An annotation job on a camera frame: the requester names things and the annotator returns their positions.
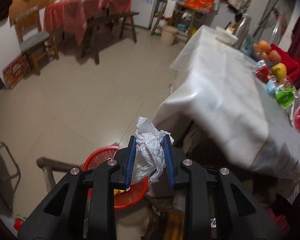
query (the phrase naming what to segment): plastic bag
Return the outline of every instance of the plastic bag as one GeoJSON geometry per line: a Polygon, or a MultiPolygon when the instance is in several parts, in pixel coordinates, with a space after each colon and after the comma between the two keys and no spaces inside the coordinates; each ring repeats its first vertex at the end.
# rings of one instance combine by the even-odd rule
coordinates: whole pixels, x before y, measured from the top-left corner
{"type": "Polygon", "coordinates": [[[166,166],[162,146],[160,145],[163,137],[170,133],[158,131],[152,122],[145,117],[138,117],[136,122],[137,152],[133,167],[132,184],[140,182],[144,177],[149,176],[153,171],[156,172],[150,177],[149,183],[158,182],[163,168],[166,166]]]}

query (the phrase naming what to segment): metal screw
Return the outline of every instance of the metal screw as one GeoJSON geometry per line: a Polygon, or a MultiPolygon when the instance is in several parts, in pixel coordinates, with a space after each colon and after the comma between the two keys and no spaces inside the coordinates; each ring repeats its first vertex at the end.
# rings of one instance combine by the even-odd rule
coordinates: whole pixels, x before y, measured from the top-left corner
{"type": "Polygon", "coordinates": [[[190,166],[190,165],[192,165],[192,161],[191,160],[189,160],[189,159],[185,159],[185,160],[183,160],[183,164],[185,165],[185,166],[190,166]]]}
{"type": "Polygon", "coordinates": [[[223,175],[228,175],[230,173],[230,171],[227,168],[221,168],[220,173],[223,175]]]}
{"type": "Polygon", "coordinates": [[[72,175],[77,175],[79,172],[80,172],[80,169],[79,169],[79,168],[72,168],[71,171],[70,171],[70,173],[71,173],[72,175]]]}
{"type": "Polygon", "coordinates": [[[110,160],[107,161],[107,164],[108,164],[109,166],[114,166],[114,165],[117,164],[117,161],[116,161],[115,159],[110,159],[110,160]]]}

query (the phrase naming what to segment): orange box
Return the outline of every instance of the orange box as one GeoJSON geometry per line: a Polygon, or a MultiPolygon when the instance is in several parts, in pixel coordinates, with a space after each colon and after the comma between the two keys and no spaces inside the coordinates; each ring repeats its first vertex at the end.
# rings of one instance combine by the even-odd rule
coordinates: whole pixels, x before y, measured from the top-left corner
{"type": "Polygon", "coordinates": [[[209,14],[214,0],[186,0],[185,6],[196,11],[209,14]]]}

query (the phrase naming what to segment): red basket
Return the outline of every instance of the red basket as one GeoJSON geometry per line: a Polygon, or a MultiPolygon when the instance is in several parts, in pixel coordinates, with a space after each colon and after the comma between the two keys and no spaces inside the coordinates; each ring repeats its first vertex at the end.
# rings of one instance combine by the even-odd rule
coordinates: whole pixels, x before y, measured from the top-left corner
{"type": "MultiPolygon", "coordinates": [[[[92,170],[98,167],[101,163],[114,157],[115,152],[119,146],[105,146],[93,152],[85,161],[82,170],[92,170]]],[[[137,184],[130,185],[130,189],[121,194],[114,196],[114,208],[122,209],[134,205],[139,202],[148,188],[148,177],[144,178],[137,184]]],[[[88,195],[91,197],[92,189],[89,190],[88,195]]]]}

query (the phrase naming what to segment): wooden chair back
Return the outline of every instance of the wooden chair back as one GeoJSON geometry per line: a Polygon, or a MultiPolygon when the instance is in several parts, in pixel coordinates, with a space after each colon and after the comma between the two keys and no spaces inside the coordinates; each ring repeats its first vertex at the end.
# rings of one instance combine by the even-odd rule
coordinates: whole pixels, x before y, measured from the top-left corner
{"type": "Polygon", "coordinates": [[[35,10],[29,13],[26,13],[26,15],[23,15],[21,17],[18,17],[16,19],[15,27],[16,32],[18,35],[18,38],[21,42],[23,42],[23,34],[22,32],[26,29],[29,29],[31,27],[37,27],[38,32],[42,31],[41,24],[40,24],[40,16],[39,16],[39,10],[35,10]]]}

